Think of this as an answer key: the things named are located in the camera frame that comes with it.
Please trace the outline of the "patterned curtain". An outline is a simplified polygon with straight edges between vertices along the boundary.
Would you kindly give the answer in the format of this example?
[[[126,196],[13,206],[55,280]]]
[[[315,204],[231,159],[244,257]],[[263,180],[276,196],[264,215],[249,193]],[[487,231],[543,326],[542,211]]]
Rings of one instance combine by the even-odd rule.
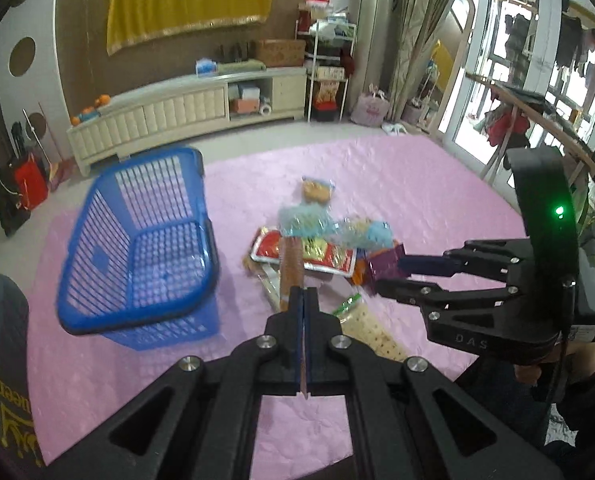
[[[427,13],[429,0],[399,0],[394,70],[390,81],[390,112],[396,122],[403,113],[409,89],[409,70],[416,54],[416,44]]]

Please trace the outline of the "oranges on cabinet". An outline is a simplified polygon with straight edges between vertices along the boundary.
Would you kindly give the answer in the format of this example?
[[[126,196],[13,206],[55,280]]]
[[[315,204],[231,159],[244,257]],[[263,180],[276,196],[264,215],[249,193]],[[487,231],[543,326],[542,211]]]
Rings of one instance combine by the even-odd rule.
[[[107,94],[101,94],[94,101],[92,106],[84,108],[81,113],[71,117],[71,125],[73,127],[81,125],[83,122],[95,119],[100,116],[100,108],[108,105],[111,102],[111,96]]]

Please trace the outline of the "small orange noodle snack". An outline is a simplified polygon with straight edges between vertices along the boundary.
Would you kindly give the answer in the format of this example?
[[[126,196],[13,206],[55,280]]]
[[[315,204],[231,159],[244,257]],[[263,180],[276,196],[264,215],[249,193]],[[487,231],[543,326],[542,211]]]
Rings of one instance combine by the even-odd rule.
[[[281,237],[279,264],[281,311],[287,311],[291,289],[304,287],[303,243],[299,237]]]

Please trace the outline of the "blue tissue pack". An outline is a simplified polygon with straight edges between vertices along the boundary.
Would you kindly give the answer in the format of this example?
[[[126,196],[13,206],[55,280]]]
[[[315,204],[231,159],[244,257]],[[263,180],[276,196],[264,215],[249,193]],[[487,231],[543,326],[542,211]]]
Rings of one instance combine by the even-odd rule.
[[[218,63],[210,58],[200,58],[196,62],[196,75],[199,77],[209,77],[218,73]]]

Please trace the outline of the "green label cracker pack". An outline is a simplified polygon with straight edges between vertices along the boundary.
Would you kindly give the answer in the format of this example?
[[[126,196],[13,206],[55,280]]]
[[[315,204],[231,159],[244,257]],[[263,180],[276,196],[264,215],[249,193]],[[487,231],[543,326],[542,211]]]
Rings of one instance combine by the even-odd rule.
[[[253,260],[250,256],[242,258],[242,265],[246,271],[261,283],[266,298],[274,313],[281,311],[280,276],[269,263]]]

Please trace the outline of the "blue plastic basket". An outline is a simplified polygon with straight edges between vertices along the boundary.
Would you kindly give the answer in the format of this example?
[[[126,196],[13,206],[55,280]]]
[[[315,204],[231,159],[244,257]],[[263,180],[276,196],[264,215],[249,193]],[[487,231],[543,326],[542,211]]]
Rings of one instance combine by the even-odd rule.
[[[92,182],[63,263],[61,327],[152,350],[215,336],[220,258],[195,148],[120,162]]]

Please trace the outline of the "white slippers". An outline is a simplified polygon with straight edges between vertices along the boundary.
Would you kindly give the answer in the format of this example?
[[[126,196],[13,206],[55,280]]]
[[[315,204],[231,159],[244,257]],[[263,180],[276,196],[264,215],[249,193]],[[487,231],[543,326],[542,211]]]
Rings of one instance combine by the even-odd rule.
[[[387,136],[404,136],[408,133],[405,126],[399,122],[395,122],[395,124],[392,124],[392,122],[383,122],[381,129]]]

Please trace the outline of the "purple snack wrapper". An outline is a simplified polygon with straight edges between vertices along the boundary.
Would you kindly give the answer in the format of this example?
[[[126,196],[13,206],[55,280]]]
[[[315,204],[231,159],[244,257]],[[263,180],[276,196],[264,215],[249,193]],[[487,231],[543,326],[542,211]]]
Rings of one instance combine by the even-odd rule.
[[[410,274],[399,266],[399,259],[406,255],[403,244],[389,249],[380,249],[366,258],[366,284],[371,292],[375,291],[377,282],[381,280],[404,280]]]

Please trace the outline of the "clear cracker pack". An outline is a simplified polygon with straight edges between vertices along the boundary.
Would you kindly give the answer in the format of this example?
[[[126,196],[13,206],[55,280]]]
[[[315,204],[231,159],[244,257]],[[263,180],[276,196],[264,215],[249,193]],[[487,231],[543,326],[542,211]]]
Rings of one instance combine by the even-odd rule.
[[[396,362],[407,359],[406,351],[370,312],[360,294],[348,297],[332,314],[340,321],[344,335],[367,344],[377,356]]]

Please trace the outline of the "silver standing air conditioner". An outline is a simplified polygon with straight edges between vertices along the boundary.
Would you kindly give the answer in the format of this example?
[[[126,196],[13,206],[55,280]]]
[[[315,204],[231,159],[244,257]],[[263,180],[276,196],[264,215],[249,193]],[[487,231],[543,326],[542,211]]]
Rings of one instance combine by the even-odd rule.
[[[347,90],[351,108],[371,84],[380,84],[395,8],[396,0],[349,0],[349,18],[356,25],[352,54],[355,72]]]

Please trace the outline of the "arched floor mirror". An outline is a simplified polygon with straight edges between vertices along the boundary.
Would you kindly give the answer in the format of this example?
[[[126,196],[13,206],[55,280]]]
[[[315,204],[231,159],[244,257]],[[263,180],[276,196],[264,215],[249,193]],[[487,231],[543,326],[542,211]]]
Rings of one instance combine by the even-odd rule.
[[[439,141],[459,70],[465,64],[475,19],[473,0],[430,0],[420,32],[423,72],[416,100],[421,105],[417,125]]]

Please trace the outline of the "orange candy wrapper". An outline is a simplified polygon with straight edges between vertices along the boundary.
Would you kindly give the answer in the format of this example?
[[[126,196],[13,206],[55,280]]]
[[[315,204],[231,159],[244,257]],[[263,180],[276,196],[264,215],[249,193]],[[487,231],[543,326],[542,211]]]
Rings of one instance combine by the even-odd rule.
[[[354,272],[349,279],[355,286],[363,286],[367,282],[367,262],[365,259],[358,259],[355,263]]]

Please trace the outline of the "pink tote bag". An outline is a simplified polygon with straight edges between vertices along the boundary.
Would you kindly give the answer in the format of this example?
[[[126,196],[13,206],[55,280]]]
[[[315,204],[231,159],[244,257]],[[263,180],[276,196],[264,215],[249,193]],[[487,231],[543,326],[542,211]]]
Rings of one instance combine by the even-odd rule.
[[[355,125],[380,128],[389,110],[390,102],[385,93],[371,84],[368,91],[358,97],[349,120]]]

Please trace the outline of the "teal striped snack bag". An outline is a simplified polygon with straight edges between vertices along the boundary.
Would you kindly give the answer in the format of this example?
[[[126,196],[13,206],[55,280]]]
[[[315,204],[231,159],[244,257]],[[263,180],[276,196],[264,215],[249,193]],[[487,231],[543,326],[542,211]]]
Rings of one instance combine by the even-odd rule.
[[[325,207],[304,203],[281,208],[278,226],[286,237],[322,237],[330,232],[333,220]]]

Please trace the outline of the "red green snack bag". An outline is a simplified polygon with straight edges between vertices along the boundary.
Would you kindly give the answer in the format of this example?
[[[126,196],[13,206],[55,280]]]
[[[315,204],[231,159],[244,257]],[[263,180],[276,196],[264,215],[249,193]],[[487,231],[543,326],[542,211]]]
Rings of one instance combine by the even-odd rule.
[[[262,228],[251,246],[250,258],[259,263],[278,263],[281,233]],[[357,250],[327,242],[323,238],[302,238],[304,269],[350,278],[357,261]]]

